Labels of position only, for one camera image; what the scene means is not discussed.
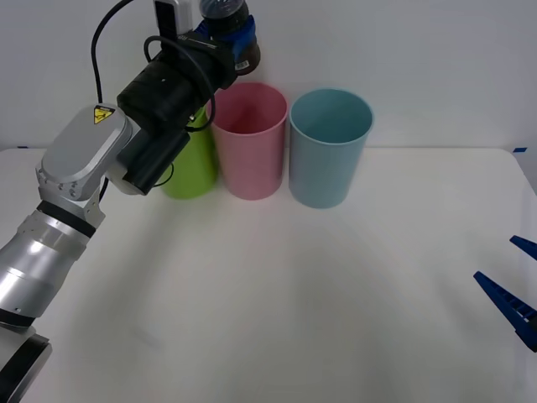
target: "cup rim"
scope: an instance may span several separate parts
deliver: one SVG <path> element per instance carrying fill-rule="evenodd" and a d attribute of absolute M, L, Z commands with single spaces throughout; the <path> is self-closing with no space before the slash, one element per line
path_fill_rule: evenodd
<path fill-rule="evenodd" d="M 278 89 L 276 88 L 275 86 L 270 86 L 269 84 L 265 84 L 264 82 L 261 82 L 261 81 L 244 81 L 244 82 L 238 82 L 238 83 L 235 83 L 233 84 L 232 86 L 247 86 L 247 85 L 250 85 L 250 84 L 260 84 L 262 86 L 266 86 L 267 88 L 270 88 L 271 90 L 274 90 L 276 91 L 283 99 L 284 99 L 284 102 L 285 102 L 285 113 L 284 113 L 284 117 L 278 122 L 276 123 L 274 126 L 271 126 L 270 128 L 264 130 L 263 132 L 256 132 L 256 133 L 234 133 L 234 132 L 229 132 L 223 128 L 221 128 L 220 126 L 217 126 L 214 122 L 211 124 L 211 126 L 215 126 L 218 128 L 218 130 L 220 130 L 221 132 L 224 132 L 224 133 L 228 133 L 232 136 L 237 136 L 237 137 L 254 137 L 254 136 L 260 136 L 262 134 L 266 134 L 267 132 L 270 132 L 272 130 L 274 130 L 275 128 L 277 128 L 278 126 L 280 126 L 282 123 L 284 123 L 286 120 L 287 120 L 287 117 L 289 116 L 289 101 L 287 100 L 287 98 L 285 97 L 285 95 Z M 206 105 L 205 105 L 205 110 L 206 110 L 206 116 L 207 118 L 209 118 L 209 113 L 210 113 L 210 109 L 211 109 L 211 101 L 209 101 Z"/>
<path fill-rule="evenodd" d="M 296 104 L 298 103 L 298 101 L 300 101 L 300 99 L 302 99 L 303 97 L 305 97 L 306 95 L 310 95 L 312 93 L 315 93 L 315 92 L 320 92 L 320 91 L 337 91 L 337 92 L 345 92 L 347 94 L 350 94 L 356 98 L 358 98 L 360 101 L 362 101 L 368 108 L 369 108 L 369 111 L 371 112 L 371 126 L 369 126 L 369 129 L 367 130 L 366 133 L 362 134 L 360 137 L 358 137 L 357 139 L 354 139 L 354 140 L 351 140 L 351 141 L 346 141 L 345 143 L 328 143 L 326 141 L 320 141 L 320 140 L 317 140 L 317 139 L 313 139 L 312 137 L 308 136 L 306 133 L 304 133 L 302 130 L 300 130 L 297 125 L 295 124 L 295 121 L 293 119 L 293 108 L 296 106 Z M 353 144 L 353 143 L 356 143 L 360 140 L 362 140 L 365 136 L 367 136 L 369 134 L 369 132 L 371 132 L 371 129 L 373 128 L 373 125 L 375 124 L 375 114 L 373 113 L 373 110 L 371 109 L 371 106 L 362 98 L 360 97 L 359 95 L 357 95 L 355 92 L 352 92 L 352 91 L 349 91 L 349 90 L 345 90 L 343 88 L 337 88 L 337 87 L 330 87 L 330 86 L 326 86 L 326 87 L 321 87 L 321 88 L 316 88 L 315 90 L 311 90 L 311 91 L 308 91 L 304 94 L 302 94 L 300 97 L 298 97 L 296 99 L 295 102 L 293 102 L 293 105 L 291 106 L 291 109 L 289 111 L 289 121 L 291 122 L 291 126 L 294 130 L 296 130 L 296 132 L 298 134 L 300 134 L 301 136 L 305 137 L 306 139 L 314 142 L 314 143 L 318 143 L 318 144 L 322 144 L 322 145 L 330 145 L 330 146 L 346 146 L 346 145 L 349 145 L 349 144 Z"/>

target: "yellow warning sticker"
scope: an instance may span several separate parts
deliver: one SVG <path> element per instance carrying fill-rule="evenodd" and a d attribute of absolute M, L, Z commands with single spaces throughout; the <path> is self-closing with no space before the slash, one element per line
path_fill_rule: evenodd
<path fill-rule="evenodd" d="M 112 116 L 112 114 L 116 112 L 115 109 L 112 109 L 111 107 L 95 107 L 93 111 L 93 117 L 94 117 L 94 123 L 93 124 L 99 124 L 103 120 L 108 119 Z"/>

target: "white background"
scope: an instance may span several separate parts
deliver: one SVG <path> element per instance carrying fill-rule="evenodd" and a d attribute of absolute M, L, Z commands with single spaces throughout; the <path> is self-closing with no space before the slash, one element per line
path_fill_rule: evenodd
<path fill-rule="evenodd" d="M 0 4 L 0 148 L 43 146 L 96 100 L 91 36 L 116 0 Z M 537 126 L 535 0 L 249 0 L 263 64 L 291 100 L 318 86 L 363 96 L 370 146 L 530 146 Z M 105 100 L 143 69 L 157 34 L 136 0 L 98 48 Z"/>

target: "silver robot arm segment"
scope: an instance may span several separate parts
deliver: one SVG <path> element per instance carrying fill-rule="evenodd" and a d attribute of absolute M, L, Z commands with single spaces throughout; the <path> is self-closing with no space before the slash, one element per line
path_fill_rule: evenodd
<path fill-rule="evenodd" d="M 43 315 L 104 220 L 102 177 L 135 130 L 119 108 L 91 106 L 47 149 L 36 168 L 42 202 L 0 249 L 0 323 L 27 327 Z"/>

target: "white table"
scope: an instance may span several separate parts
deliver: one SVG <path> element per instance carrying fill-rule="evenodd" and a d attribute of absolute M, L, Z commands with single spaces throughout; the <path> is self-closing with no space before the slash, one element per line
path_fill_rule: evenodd
<path fill-rule="evenodd" d="M 38 150 L 0 154 L 0 243 L 38 204 Z M 537 356 L 472 278 L 537 306 L 537 198 L 495 149 L 368 149 L 316 211 L 109 189 L 35 326 L 28 403 L 535 402 Z"/>

